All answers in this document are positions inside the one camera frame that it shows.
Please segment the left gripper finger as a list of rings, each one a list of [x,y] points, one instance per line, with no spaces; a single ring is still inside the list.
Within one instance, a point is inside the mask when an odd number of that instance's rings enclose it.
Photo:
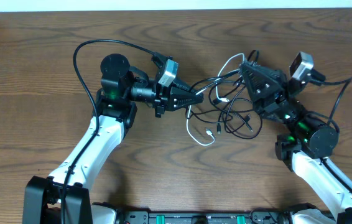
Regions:
[[[179,110],[202,102],[203,93],[196,94],[177,87],[170,89],[169,111]]]
[[[185,83],[184,81],[182,81],[181,79],[179,78],[176,78],[173,80],[172,82],[172,86],[175,88],[175,89],[178,89],[178,90],[183,90],[183,91],[186,91],[186,92],[191,92],[191,86],[187,83]]]

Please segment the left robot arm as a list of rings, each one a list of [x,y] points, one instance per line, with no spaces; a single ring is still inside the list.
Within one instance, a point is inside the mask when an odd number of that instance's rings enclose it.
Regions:
[[[101,88],[93,98],[90,125],[70,155],[48,177],[34,176],[24,194],[23,223],[122,223],[116,209],[92,203],[90,190],[104,163],[132,128],[137,103],[152,105],[155,116],[203,101],[203,93],[177,78],[178,63],[152,53],[158,68],[151,79],[121,54],[100,65]]]

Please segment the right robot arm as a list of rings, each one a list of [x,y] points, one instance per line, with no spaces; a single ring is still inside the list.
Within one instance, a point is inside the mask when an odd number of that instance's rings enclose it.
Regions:
[[[309,111],[296,99],[309,83],[327,85],[325,76],[301,60],[290,66],[290,78],[247,60],[240,64],[240,73],[259,117],[289,130],[277,136],[278,160],[311,186],[332,215],[303,204],[280,214],[278,223],[352,223],[352,180],[330,159],[340,128],[331,116]]]

